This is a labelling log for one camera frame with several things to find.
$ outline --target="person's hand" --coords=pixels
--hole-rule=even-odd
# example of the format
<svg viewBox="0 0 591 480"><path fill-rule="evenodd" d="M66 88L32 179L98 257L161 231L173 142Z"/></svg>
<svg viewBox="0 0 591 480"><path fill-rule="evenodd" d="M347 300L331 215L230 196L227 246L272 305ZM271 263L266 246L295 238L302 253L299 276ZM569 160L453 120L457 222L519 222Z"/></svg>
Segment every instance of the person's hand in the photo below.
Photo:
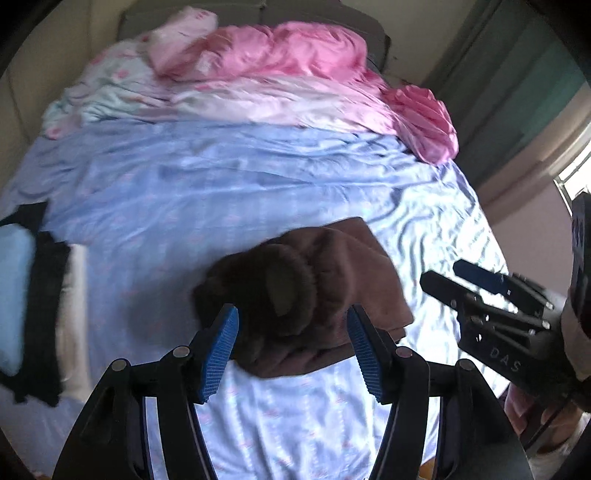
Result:
<svg viewBox="0 0 591 480"><path fill-rule="evenodd" d="M534 397L528 395L514 384L509 386L509 393L505 400L505 414L509 418L517 435L521 435L527 427L527 413L535 404ZM558 406L551 406L544 410L541 422L546 423ZM549 440L540 448L540 453L551 452L566 442L574 433L581 419L583 411L574 403L569 403L554 419L550 427Z"/></svg>

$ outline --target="light blue sheet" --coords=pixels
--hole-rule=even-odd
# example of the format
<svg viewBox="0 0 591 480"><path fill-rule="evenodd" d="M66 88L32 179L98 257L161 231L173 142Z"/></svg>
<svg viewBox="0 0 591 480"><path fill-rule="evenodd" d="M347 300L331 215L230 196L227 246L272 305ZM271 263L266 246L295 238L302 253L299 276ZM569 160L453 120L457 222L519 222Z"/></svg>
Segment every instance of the light blue sheet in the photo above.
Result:
<svg viewBox="0 0 591 480"><path fill-rule="evenodd" d="M105 121L60 141L37 140L0 200L0 218L47 197L45 227L89 247L94 381L117 357L149 362L186 344L196 328L189 292L204 270L293 228L363 217L415 314L403 343L431 361L458 360L459 328L449 309L422 293L420 274L453 276L458 258L504 268L459 169L419 163L395 137L376 134ZM488 369L485 376L497 394L507 385ZM51 473L82 406L11 400L0 388L0 426L31 469ZM436 448L435 400L431 407L425 459ZM367 393L352 358L273 380L230 363L219 392L197 412L221 479L358 479L371 469L388 408ZM153 408L148 422L163 479Z"/></svg>

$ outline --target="brown towel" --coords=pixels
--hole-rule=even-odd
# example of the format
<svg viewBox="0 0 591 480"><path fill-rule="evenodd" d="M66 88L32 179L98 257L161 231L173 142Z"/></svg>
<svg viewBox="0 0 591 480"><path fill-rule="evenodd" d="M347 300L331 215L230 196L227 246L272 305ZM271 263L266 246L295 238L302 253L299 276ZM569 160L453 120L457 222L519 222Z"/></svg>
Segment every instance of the brown towel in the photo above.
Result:
<svg viewBox="0 0 591 480"><path fill-rule="evenodd" d="M264 378L303 375L352 356L345 313L353 303L393 340L413 321L392 261L361 218L298 228L228 255L193 299L203 327L224 303L238 308L232 358Z"/></svg>

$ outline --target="bedding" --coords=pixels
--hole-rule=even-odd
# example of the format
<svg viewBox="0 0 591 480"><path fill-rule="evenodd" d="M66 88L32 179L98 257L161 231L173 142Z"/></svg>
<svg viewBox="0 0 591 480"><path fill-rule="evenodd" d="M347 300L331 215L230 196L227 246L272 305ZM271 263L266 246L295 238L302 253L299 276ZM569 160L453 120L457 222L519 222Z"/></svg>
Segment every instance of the bedding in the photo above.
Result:
<svg viewBox="0 0 591 480"><path fill-rule="evenodd" d="M115 358L159 359L196 325L191 288L219 258L302 226L362 217L394 263L415 317L401 344L455 363L459 327L419 286L432 269L455 278L465 258L505 263L475 192L453 162L417 161L394 135L192 119L111 119L60 140L39 138L0 199L0 216L51 199L44 228L87 246L88 348L96 382ZM481 292L485 301L504 301ZM476 362L498 395L507 381ZM12 404L0 427L28 467L51 473L82 405ZM166 478L155 402L148 402L155 477ZM263 380L233 362L197 406L221 479L361 479L389 407L369 395L355 358L300 377ZM424 459L436 450L431 399Z"/></svg>
<svg viewBox="0 0 591 480"><path fill-rule="evenodd" d="M221 27L275 26L292 20L341 25L367 43L368 68L383 72L386 65L391 40L382 25L340 0L138 0L123 14L117 39L127 40L153 30L187 4L213 11Z"/></svg>
<svg viewBox="0 0 591 480"><path fill-rule="evenodd" d="M365 67L362 37L337 25L288 22L215 29L215 14L187 7L151 34L90 62L44 116L64 135L109 118L195 117L397 135L440 164L458 143L442 102L414 85L391 89Z"/></svg>

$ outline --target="pink blanket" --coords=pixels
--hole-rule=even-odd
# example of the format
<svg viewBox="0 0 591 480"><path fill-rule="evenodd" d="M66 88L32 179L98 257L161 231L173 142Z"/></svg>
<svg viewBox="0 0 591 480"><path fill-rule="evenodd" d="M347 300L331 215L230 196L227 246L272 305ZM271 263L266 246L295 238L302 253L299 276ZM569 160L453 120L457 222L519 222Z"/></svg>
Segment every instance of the pink blanket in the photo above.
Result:
<svg viewBox="0 0 591 480"><path fill-rule="evenodd" d="M427 163L440 164L457 155L456 131L443 102L414 85L389 88L366 68L365 40L353 31L288 22L204 34L212 15L189 7L153 32L148 55L156 73L201 82L276 75L330 80L334 93L342 95L345 87L357 94L342 105L345 119L363 118L369 129L397 135ZM358 102L359 95L365 101ZM375 105L374 115L368 114L368 103Z"/></svg>

